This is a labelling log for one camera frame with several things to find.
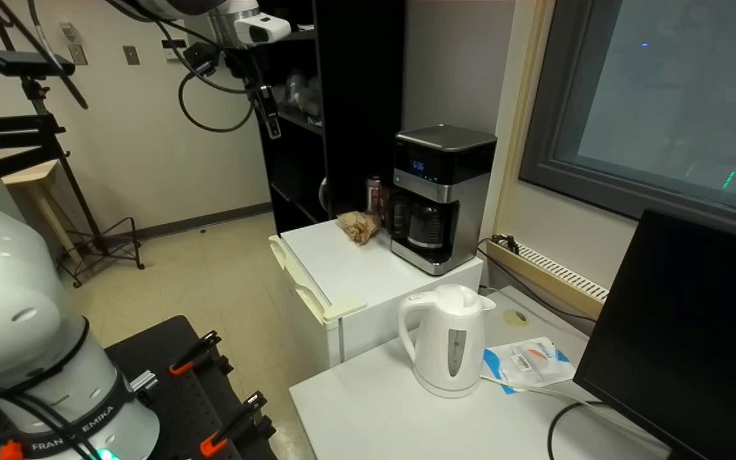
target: white mini fridge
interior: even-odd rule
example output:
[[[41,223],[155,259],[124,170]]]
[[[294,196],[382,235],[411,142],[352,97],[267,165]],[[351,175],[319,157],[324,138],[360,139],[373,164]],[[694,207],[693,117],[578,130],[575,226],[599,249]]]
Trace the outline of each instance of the white mini fridge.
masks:
[[[482,276],[479,258],[429,276],[391,253],[387,233],[360,247],[336,220],[271,236],[269,245],[282,270],[275,303],[318,372],[397,337],[406,295],[448,283],[475,291]]]

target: white kettle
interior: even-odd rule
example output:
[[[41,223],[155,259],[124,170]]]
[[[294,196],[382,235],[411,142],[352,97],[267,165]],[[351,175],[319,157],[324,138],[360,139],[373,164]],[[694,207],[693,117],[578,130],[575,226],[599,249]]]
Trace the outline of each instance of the white kettle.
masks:
[[[422,387],[443,398],[461,398],[476,390],[485,347],[482,311],[494,308],[492,300],[458,284],[411,294],[402,301],[399,337]],[[426,311],[415,347],[405,323],[412,311]]]

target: window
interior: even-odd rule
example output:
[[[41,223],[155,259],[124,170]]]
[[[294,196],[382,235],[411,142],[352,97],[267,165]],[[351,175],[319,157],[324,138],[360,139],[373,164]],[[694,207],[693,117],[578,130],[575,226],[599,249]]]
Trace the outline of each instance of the window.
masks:
[[[557,0],[519,177],[736,226],[736,1]]]

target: black monitor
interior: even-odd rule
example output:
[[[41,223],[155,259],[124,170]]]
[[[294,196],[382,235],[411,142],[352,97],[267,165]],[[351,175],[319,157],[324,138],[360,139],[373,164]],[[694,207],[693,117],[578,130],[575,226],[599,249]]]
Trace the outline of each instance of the black monitor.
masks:
[[[671,459],[736,460],[736,235],[645,212],[574,381]]]

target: kettle lid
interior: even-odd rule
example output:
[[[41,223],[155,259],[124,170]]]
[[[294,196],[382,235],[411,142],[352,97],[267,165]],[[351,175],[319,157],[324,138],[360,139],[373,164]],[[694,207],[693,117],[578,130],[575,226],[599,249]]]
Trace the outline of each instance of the kettle lid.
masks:
[[[496,304],[476,291],[458,284],[444,284],[434,289],[438,294],[436,308],[455,317],[472,317]]]

